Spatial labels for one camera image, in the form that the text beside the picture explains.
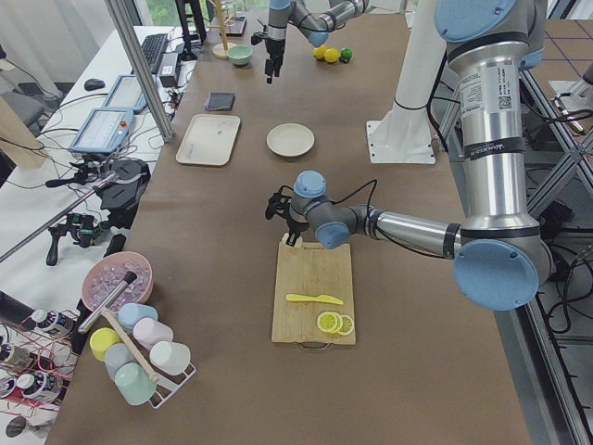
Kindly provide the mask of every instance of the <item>yellow ball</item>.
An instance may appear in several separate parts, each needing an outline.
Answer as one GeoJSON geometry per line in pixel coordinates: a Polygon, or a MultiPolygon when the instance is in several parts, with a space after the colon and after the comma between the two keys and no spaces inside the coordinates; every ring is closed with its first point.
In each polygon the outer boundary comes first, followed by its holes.
{"type": "Polygon", "coordinates": [[[335,48],[330,48],[325,51],[323,58],[327,63],[335,63],[340,59],[340,52],[335,48]]]}
{"type": "Polygon", "coordinates": [[[313,49],[313,56],[318,60],[321,60],[325,54],[325,51],[327,51],[327,46],[322,44],[319,48],[313,49]]]}

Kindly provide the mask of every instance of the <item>white plate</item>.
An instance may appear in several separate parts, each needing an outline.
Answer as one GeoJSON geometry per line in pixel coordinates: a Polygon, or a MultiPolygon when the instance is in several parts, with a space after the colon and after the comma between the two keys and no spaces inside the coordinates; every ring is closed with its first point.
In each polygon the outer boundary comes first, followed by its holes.
{"type": "Polygon", "coordinates": [[[304,155],[313,147],[313,132],[300,123],[283,123],[270,130],[266,139],[271,151],[293,158],[304,155]]]}

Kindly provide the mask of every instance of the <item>blue cup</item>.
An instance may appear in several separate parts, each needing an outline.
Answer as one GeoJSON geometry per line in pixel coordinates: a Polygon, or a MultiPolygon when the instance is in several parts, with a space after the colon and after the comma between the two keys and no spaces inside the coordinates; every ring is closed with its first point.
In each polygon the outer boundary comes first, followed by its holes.
{"type": "Polygon", "coordinates": [[[128,333],[132,332],[136,323],[143,318],[158,320],[158,312],[152,306],[138,303],[124,304],[118,312],[118,322],[128,333]]]}
{"type": "Polygon", "coordinates": [[[133,354],[128,350],[128,347],[123,343],[113,345],[105,353],[105,366],[107,373],[111,380],[115,380],[115,375],[118,373],[120,368],[126,363],[136,363],[136,359],[133,354]]]}

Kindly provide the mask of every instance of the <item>green bowl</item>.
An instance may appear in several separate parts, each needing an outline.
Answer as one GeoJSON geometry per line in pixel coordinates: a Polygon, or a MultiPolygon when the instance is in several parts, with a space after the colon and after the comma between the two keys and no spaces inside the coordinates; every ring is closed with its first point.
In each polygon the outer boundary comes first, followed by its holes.
{"type": "Polygon", "coordinates": [[[234,65],[237,67],[242,67],[243,65],[249,63],[249,60],[251,60],[251,57],[253,56],[253,48],[251,46],[247,46],[246,44],[237,44],[229,48],[226,54],[234,65]]]}

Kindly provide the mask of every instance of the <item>computer mouse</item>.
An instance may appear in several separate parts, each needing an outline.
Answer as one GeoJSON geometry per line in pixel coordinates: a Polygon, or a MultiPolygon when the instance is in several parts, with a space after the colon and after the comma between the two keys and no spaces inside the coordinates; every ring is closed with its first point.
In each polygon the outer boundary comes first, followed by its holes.
{"type": "Polygon", "coordinates": [[[105,82],[103,82],[101,79],[88,79],[84,83],[84,89],[86,91],[98,90],[99,88],[103,88],[104,86],[105,82]]]}

